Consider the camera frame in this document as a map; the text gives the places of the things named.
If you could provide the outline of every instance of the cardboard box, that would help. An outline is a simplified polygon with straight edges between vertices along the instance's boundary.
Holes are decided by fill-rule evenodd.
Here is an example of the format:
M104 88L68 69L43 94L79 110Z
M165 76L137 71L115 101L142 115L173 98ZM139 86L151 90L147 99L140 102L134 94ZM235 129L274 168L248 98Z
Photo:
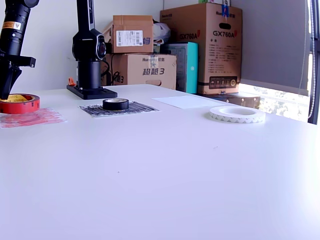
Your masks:
M177 57L167 54L107 54L105 60L109 63L109 73L101 78L102 86L151 84L168 89L176 89ZM108 69L101 62L101 73Z
M242 63L242 10L203 3L162 10L174 42L199 44L198 93L237 93Z
M113 53L153 53L153 27L152 16L114 15L112 24L104 29L103 34L106 41L111 39Z
M200 4L205 4L205 3L212 3L212 4L223 4L223 5L228 5L230 6L230 1L231 0L199 0Z
M198 44L176 42L161 45L161 53L176 56L176 90L188 94L197 93Z

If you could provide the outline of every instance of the white tape roll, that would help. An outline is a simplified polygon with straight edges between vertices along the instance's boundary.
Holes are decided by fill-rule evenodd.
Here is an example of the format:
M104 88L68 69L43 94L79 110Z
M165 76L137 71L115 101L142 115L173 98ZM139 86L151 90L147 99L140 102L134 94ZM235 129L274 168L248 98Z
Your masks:
M243 106L218 106L210 109L211 118L228 123L253 124L266 120L266 113Z

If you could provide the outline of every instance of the teal box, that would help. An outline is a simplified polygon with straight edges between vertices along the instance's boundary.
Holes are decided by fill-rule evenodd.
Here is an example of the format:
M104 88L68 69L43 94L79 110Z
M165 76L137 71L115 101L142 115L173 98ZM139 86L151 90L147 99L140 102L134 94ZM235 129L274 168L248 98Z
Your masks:
M196 94L198 86L198 44L176 42L161 46L161 53L176 55L176 90Z

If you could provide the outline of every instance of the black robotic arm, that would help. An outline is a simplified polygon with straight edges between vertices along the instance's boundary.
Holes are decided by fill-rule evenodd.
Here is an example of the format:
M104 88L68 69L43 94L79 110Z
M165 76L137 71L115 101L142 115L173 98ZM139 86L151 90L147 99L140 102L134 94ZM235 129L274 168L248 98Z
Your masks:
M36 59L20 56L31 8L39 0L5 0L0 36L0 99L6 100L21 75L20 67L34 68ZM78 61L77 86L67 86L83 99L115 98L117 93L101 87L100 60L106 55L104 36L95 29L93 0L77 0L78 33L72 52Z

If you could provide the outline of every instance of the window frame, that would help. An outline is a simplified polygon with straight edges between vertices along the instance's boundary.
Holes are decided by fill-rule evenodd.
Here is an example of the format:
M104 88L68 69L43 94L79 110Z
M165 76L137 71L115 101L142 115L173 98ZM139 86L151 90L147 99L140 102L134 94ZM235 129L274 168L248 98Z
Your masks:
M314 83L314 88L315 88L315 95L314 95L314 107L313 107L313 112L311 117L308 119L308 123L310 124L318 124L318 115L319 115L319 103L320 103L320 0L310 0L312 2L313 6L313 31L314 31L314 53L315 53L315 78L313 81ZM309 111L311 110L312 106L312 101L313 101L313 93L310 93L310 107Z

